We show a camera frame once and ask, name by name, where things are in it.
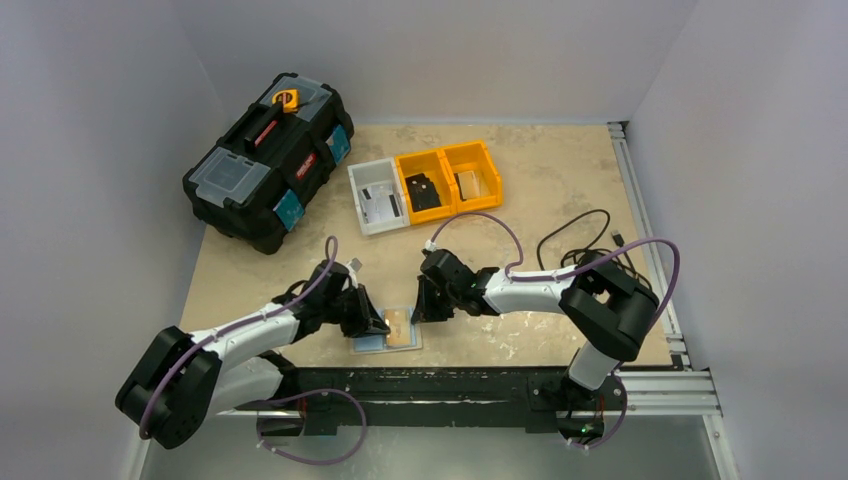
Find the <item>red label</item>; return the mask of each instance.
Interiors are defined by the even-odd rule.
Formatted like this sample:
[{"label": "red label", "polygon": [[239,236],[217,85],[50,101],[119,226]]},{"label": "red label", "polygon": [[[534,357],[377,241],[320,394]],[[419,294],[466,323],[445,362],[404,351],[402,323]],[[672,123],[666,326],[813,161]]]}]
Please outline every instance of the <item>red label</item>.
[{"label": "red label", "polygon": [[268,134],[271,133],[271,130],[276,126],[277,126],[277,121],[272,120],[271,123],[269,123],[268,126],[265,127],[265,130],[262,130],[262,133],[259,134],[258,137],[256,137],[256,140],[253,141],[253,146],[258,147],[259,144],[262,143],[262,140],[265,140],[265,137],[267,137]]},{"label": "red label", "polygon": [[309,156],[306,157],[306,161],[303,162],[300,168],[297,169],[297,172],[295,172],[295,176],[297,177],[297,179],[303,180],[303,177],[305,177],[306,174],[309,173],[309,170],[312,169],[313,165],[315,165],[315,154],[310,153]]}]

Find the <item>white storage bin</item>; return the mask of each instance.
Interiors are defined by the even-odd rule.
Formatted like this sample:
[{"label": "white storage bin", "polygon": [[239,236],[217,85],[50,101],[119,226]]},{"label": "white storage bin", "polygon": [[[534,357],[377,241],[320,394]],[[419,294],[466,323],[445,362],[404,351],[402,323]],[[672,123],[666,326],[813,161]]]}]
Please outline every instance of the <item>white storage bin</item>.
[{"label": "white storage bin", "polygon": [[409,226],[406,198],[394,158],[347,167],[363,235]]}]

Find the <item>tabletop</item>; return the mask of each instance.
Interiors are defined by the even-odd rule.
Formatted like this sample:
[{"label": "tabletop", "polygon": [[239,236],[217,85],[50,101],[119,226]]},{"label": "tabletop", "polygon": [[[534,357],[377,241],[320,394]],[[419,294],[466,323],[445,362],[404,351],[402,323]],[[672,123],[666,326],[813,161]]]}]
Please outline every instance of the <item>tabletop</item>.
[{"label": "tabletop", "polygon": [[[628,242],[636,225],[606,126],[382,126],[356,127],[350,155],[306,206],[304,217],[280,250],[264,255],[247,243],[207,227],[180,322],[185,331],[210,328],[249,314],[308,278],[324,258],[324,239],[339,239],[337,261],[356,257],[357,273],[377,308],[414,306],[421,248],[439,221],[378,235],[360,232],[347,166],[482,139],[503,179],[504,202],[487,210],[506,222],[525,250],[515,271],[538,270],[536,244],[571,218],[593,208],[610,212],[611,230]],[[604,225],[590,215],[543,247],[546,268],[558,266],[562,254],[586,246]],[[465,217],[452,222],[438,244],[476,271],[503,266],[518,258],[509,235],[488,219]],[[599,247],[614,248],[607,233]],[[640,249],[631,251],[646,273]],[[499,317],[469,317],[462,311],[443,323],[422,324],[423,348],[402,352],[352,355],[350,339],[336,325],[281,352],[303,367],[451,367],[565,365],[585,337],[563,315],[515,312]],[[668,343],[659,325],[645,338],[634,364],[669,365]]]}]

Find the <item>toolbox handle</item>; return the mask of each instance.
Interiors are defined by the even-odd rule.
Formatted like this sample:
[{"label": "toolbox handle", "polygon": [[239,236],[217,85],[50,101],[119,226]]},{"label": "toolbox handle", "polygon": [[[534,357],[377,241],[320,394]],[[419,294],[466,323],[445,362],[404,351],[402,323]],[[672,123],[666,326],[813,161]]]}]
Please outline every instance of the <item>toolbox handle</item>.
[{"label": "toolbox handle", "polygon": [[280,122],[283,113],[283,104],[282,102],[277,102],[271,105],[268,108],[268,111],[262,115],[262,118],[256,122],[256,125],[247,131],[247,134],[244,136],[244,150],[246,152],[253,153],[262,144],[262,141],[265,140],[272,130],[277,126]]},{"label": "toolbox handle", "polygon": [[330,147],[327,145],[327,142],[324,141],[321,137],[315,134],[313,131],[307,132],[309,136],[309,140],[312,141],[312,148],[315,149],[316,153],[320,158],[329,159],[329,163],[325,162],[324,169],[327,172],[327,176],[329,178],[329,171],[332,170],[332,167],[329,165],[335,165],[335,161],[333,160],[333,152],[330,151]]}]

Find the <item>orange storage bin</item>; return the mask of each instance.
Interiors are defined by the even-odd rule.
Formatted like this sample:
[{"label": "orange storage bin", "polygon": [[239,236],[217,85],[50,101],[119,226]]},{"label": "orange storage bin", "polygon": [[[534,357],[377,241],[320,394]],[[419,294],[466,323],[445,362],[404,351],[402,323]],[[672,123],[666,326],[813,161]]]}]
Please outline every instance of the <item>orange storage bin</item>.
[{"label": "orange storage bin", "polygon": [[[448,162],[441,149],[425,150],[423,152],[411,153],[409,155],[398,155],[395,157],[398,176],[406,197],[406,205],[409,210],[409,223],[418,223],[447,218],[457,213],[457,201],[459,190],[456,186],[453,174],[448,170]],[[415,210],[406,179],[413,175],[423,173],[436,186],[439,195],[440,207]]]},{"label": "orange storage bin", "polygon": [[[489,149],[482,140],[475,142],[461,143],[458,145],[450,145],[443,147],[445,159],[448,164],[450,178],[454,179],[457,184],[456,188],[456,213],[468,212],[472,210],[482,210],[484,208],[497,207],[503,204],[503,185],[501,176],[492,163],[492,156],[489,155]],[[475,198],[462,198],[461,187],[463,182],[456,180],[454,175],[461,175],[464,172],[473,172],[473,177],[476,181],[473,182],[473,190],[466,192],[465,197],[474,196]]]}]

